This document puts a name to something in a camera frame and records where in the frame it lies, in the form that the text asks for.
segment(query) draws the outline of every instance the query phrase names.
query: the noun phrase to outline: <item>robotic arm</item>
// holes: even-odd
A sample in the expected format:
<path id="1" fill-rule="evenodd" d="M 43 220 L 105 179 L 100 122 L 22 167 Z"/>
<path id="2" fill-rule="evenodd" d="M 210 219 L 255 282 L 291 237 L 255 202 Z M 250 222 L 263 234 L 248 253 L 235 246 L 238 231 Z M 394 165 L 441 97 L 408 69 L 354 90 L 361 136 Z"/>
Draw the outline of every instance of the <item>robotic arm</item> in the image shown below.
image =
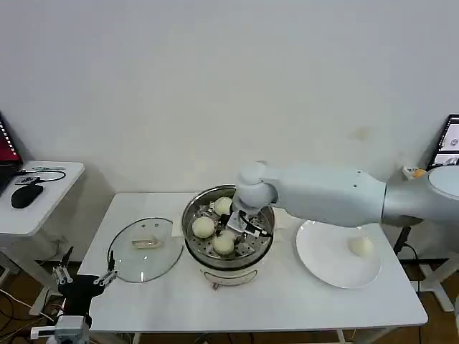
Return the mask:
<path id="1" fill-rule="evenodd" d="M 65 297 L 62 313 L 55 326 L 32 328 L 30 338 L 48 337 L 47 344 L 87 344 L 91 317 L 91 300 L 103 293 L 104 289 L 117 277 L 113 251 L 108 260 L 107 272 L 99 277 L 91 274 L 76 274 L 71 278 L 67 265 L 73 247 L 62 258 L 59 265 L 53 267 L 52 276 L 58 283 L 59 292 Z"/>
<path id="2" fill-rule="evenodd" d="M 384 183 L 359 169 L 308 164 L 280 169 L 257 162 L 240 170 L 236 189 L 235 213 L 256 214 L 271 205 L 295 217 L 344 227 L 459 220 L 459 166 Z"/>

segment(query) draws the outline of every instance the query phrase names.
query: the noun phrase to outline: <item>black cable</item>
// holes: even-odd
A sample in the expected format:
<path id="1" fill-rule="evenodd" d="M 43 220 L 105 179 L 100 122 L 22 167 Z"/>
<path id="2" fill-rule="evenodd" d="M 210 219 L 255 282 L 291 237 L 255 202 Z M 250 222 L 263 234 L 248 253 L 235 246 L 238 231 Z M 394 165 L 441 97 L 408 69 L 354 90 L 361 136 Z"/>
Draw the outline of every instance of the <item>black cable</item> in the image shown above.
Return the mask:
<path id="1" fill-rule="evenodd" d="M 47 183 L 49 181 L 60 181 L 61 179 L 65 178 L 65 176 L 67 175 L 64 171 L 54 171 L 54 170 L 45 170 L 45 171 L 26 171 L 26 170 L 22 170 L 20 172 L 17 172 L 15 173 L 14 175 L 15 176 L 25 176 L 26 174 L 33 174 L 33 173 L 49 173 L 49 172 L 52 172 L 52 173 L 61 173 L 62 175 L 59 177 L 59 178 L 55 178 L 55 179 L 41 179 L 40 177 L 38 177 L 38 181 L 35 181 L 34 183 Z"/>
<path id="2" fill-rule="evenodd" d="M 3 326 L 1 326 L 0 328 L 0 333 L 1 331 L 3 331 L 5 328 L 8 327 L 8 325 L 11 323 L 11 321 L 13 321 L 13 316 L 14 316 L 14 305 L 13 305 L 13 302 L 9 299 L 9 297 L 6 298 L 8 301 L 9 301 L 9 304 L 11 305 L 11 317 L 5 313 L 3 313 L 3 311 L 1 311 L 1 314 L 3 314 L 4 316 L 6 316 L 8 318 L 8 320 L 6 321 L 6 323 L 4 323 Z"/>
<path id="3" fill-rule="evenodd" d="M 244 223 L 247 225 L 246 228 L 250 229 L 250 231 L 251 231 L 252 233 L 255 233 L 255 232 L 258 231 L 258 232 L 260 233 L 260 237 L 267 237 L 267 238 L 273 237 L 272 234 L 266 233 L 266 231 L 263 232 L 262 229 L 260 229 L 260 228 L 256 227 L 255 225 L 251 224 L 251 223 L 249 222 L 249 220 L 247 220 L 247 219 L 245 218 L 245 215 L 246 215 L 245 212 L 243 212 L 242 210 L 239 210 L 239 217 L 240 217 L 241 220 L 243 220 Z"/>
<path id="4" fill-rule="evenodd" d="M 410 248 L 413 251 L 413 253 L 415 254 L 415 259 L 418 262 L 419 258 L 417 256 L 417 252 L 413 248 L 413 246 L 411 246 L 409 244 L 405 244 L 405 246 Z M 421 292 L 421 281 L 418 279 L 417 280 L 417 293 L 416 293 L 418 297 L 420 296 L 420 292 Z M 421 327 L 420 326 L 417 327 L 417 336 L 419 337 L 419 344 L 422 344 L 422 333 L 421 333 Z"/>
<path id="5" fill-rule="evenodd" d="M 36 323 L 38 323 L 38 319 L 37 319 L 36 322 L 32 322 L 30 325 L 34 325 L 34 324 L 36 324 Z M 3 341 L 6 339 L 6 337 L 8 337 L 9 335 L 12 335 L 12 334 L 15 333 L 15 332 L 17 332 L 17 329 L 16 329 L 16 330 L 9 331 L 9 332 L 7 332 L 7 333 L 4 333 L 3 335 L 0 335 L 0 343 L 3 342 Z"/>
<path id="6" fill-rule="evenodd" d="M 46 291 L 46 295 L 44 296 L 44 299 L 45 299 L 45 300 L 47 299 L 48 294 L 49 294 L 49 290 Z M 27 319 L 26 319 L 26 318 L 23 318 L 23 317 L 15 317 L 15 316 L 14 316 L 14 304 L 13 304 L 13 300 L 11 300 L 11 299 L 9 298 L 9 296 L 8 296 L 8 295 L 5 295 L 3 292 L 0 293 L 0 295 L 3 296 L 3 297 L 5 297 L 5 298 L 8 300 L 9 304 L 11 305 L 11 315 L 6 314 L 3 310 L 0 310 L 0 313 L 3 314 L 5 317 L 8 317 L 8 318 L 10 318 L 11 320 L 16 320 L 16 321 L 30 321 L 30 320 L 38 319 L 38 318 L 40 317 L 39 315 L 36 316 L 36 317 L 28 317 Z"/>

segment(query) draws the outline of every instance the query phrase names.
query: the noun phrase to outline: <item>white cable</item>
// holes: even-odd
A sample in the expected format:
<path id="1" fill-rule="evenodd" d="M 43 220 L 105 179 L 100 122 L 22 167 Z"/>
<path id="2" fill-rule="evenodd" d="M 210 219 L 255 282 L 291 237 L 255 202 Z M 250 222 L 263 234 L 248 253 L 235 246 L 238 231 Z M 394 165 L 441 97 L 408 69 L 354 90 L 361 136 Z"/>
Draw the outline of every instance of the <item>white cable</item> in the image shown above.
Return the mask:
<path id="1" fill-rule="evenodd" d="M 20 303 L 21 305 L 24 305 L 28 308 L 32 308 L 32 306 L 28 305 L 27 303 L 25 302 L 22 302 L 21 300 L 18 300 L 17 298 L 15 298 L 13 295 L 9 294 L 8 292 L 5 292 L 3 289 L 0 289 L 0 292 L 3 292 L 5 295 L 9 296 L 11 299 L 13 299 L 14 301 Z M 52 322 L 54 322 L 54 319 L 52 319 L 50 316 L 40 312 L 41 315 L 43 315 L 44 317 L 47 317 L 48 319 L 50 319 Z"/>
<path id="2" fill-rule="evenodd" d="M 24 325 L 22 326 L 21 328 L 19 328 L 18 330 L 14 331 L 11 335 L 8 335 L 7 337 L 3 338 L 2 340 L 0 340 L 0 343 L 4 342 L 5 340 L 11 338 L 12 336 L 14 336 L 16 333 L 18 333 L 20 330 L 23 330 L 25 328 L 28 328 L 30 325 L 33 325 L 35 323 L 38 323 L 40 320 L 43 320 L 43 318 L 41 317 L 40 319 L 36 319 L 32 322 L 29 322 L 27 325 Z"/>

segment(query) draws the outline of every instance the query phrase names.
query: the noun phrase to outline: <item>cable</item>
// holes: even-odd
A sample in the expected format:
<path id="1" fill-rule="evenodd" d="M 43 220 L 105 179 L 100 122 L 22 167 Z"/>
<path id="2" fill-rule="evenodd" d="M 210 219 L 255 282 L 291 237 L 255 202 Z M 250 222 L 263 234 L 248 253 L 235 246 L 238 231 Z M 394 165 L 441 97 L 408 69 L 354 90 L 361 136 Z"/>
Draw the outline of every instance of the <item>cable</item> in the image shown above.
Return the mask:
<path id="1" fill-rule="evenodd" d="M 415 254 L 416 262 L 418 262 L 419 258 L 417 256 L 417 252 L 413 248 L 413 246 L 411 246 L 409 244 L 405 244 L 405 246 L 410 248 L 413 251 L 413 253 Z M 420 296 L 420 293 L 421 293 L 421 281 L 417 280 L 417 293 L 416 294 L 417 294 L 418 297 Z M 419 337 L 419 344 L 422 344 L 422 330 L 421 330 L 420 326 L 417 327 L 417 336 Z"/>
<path id="2" fill-rule="evenodd" d="M 9 296 L 11 299 L 13 299 L 14 301 L 20 303 L 21 305 L 24 305 L 28 308 L 32 308 L 32 306 L 28 305 L 27 303 L 25 302 L 22 302 L 21 300 L 18 300 L 17 298 L 15 298 L 13 295 L 9 294 L 8 292 L 5 292 L 3 289 L 0 289 L 0 292 L 3 292 L 6 296 Z M 41 315 L 43 315 L 44 317 L 47 317 L 48 319 L 50 319 L 52 322 L 54 322 L 54 320 L 49 316 L 49 315 L 46 315 L 42 312 L 40 312 Z"/>
<path id="3" fill-rule="evenodd" d="M 67 175 L 64 171 L 54 171 L 54 170 L 45 170 L 45 171 L 26 171 L 26 170 L 22 170 L 20 172 L 17 172 L 15 173 L 14 175 L 15 176 L 25 176 L 26 174 L 33 174 L 33 173 L 49 173 L 49 172 L 52 172 L 52 173 L 61 173 L 62 175 L 59 177 L 59 178 L 55 178 L 55 179 L 41 179 L 40 177 L 38 177 L 38 181 L 35 181 L 34 183 L 47 183 L 49 181 L 60 181 L 61 179 L 65 178 L 65 176 Z"/>
<path id="4" fill-rule="evenodd" d="M 354 336 L 356 335 L 356 331 L 357 331 L 357 329 L 354 328 L 352 336 L 346 342 L 351 342 L 354 339 Z"/>
<path id="5" fill-rule="evenodd" d="M 13 305 L 13 302 L 12 302 L 8 297 L 7 297 L 6 299 L 9 301 L 9 304 L 11 305 L 11 314 L 14 315 L 14 305 Z M 13 317 L 12 317 L 12 316 L 10 317 L 9 315 L 3 313 L 3 311 L 1 311 L 1 314 L 3 314 L 4 316 L 6 316 L 6 317 L 8 318 L 8 320 L 6 321 L 6 323 L 5 323 L 3 326 L 1 326 L 1 328 L 0 328 L 0 333 L 1 333 L 1 331 L 3 331 L 5 328 L 7 328 L 8 325 L 9 325 L 9 324 L 11 323 L 11 321 L 13 320 Z"/>
<path id="6" fill-rule="evenodd" d="M 6 314 L 3 310 L 0 310 L 0 313 L 3 314 L 5 317 L 8 317 L 10 318 L 11 320 L 16 320 L 16 321 L 30 321 L 30 320 L 33 320 L 33 319 L 36 319 L 37 317 L 29 317 L 27 319 L 24 319 L 22 317 L 14 317 L 14 305 L 13 305 L 13 302 L 11 301 L 11 299 L 9 297 L 7 297 L 6 295 L 4 294 L 0 294 L 1 296 L 3 296 L 5 299 L 8 300 L 9 304 L 11 305 L 11 315 L 9 314 Z"/>
<path id="7" fill-rule="evenodd" d="M 0 338 L 0 343 L 3 343 L 5 340 L 7 340 L 7 339 L 13 337 L 13 336 L 14 336 L 16 333 L 18 333 L 20 330 L 23 330 L 23 329 L 25 329 L 25 328 L 28 328 L 30 325 L 33 325 L 33 324 L 35 324 L 35 323 L 38 323 L 40 320 L 43 320 L 43 317 L 41 317 L 40 319 L 36 319 L 36 320 L 34 320 L 34 321 L 32 321 L 32 322 L 29 322 L 27 325 L 24 325 L 24 326 L 22 326 L 21 328 L 15 330 L 15 331 L 11 331 L 11 332 L 5 333 L 5 334 L 3 335 L 3 337 Z"/>

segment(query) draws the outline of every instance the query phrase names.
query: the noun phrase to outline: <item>steamed bun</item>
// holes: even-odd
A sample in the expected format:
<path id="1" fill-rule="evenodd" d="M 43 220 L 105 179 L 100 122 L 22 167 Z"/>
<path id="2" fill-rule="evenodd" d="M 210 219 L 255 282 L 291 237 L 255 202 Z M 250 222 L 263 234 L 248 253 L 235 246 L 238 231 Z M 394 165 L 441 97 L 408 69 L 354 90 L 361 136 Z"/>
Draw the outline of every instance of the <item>steamed bun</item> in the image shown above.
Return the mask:
<path id="1" fill-rule="evenodd" d="M 230 197 L 220 197 L 215 201 L 214 211 L 217 215 L 230 215 L 232 199 Z"/>
<path id="2" fill-rule="evenodd" d="M 206 239 L 215 232 L 215 224 L 209 217 L 199 217 L 193 222 L 193 234 L 201 239 Z"/>
<path id="3" fill-rule="evenodd" d="M 354 238 L 349 240 L 349 249 L 355 255 L 367 258 L 371 256 L 374 252 L 374 246 L 370 238 L 361 236 L 359 238 Z"/>
<path id="4" fill-rule="evenodd" d="M 214 251 L 221 255 L 230 254 L 235 250 L 235 243 L 228 235 L 221 235 L 212 240 Z"/>

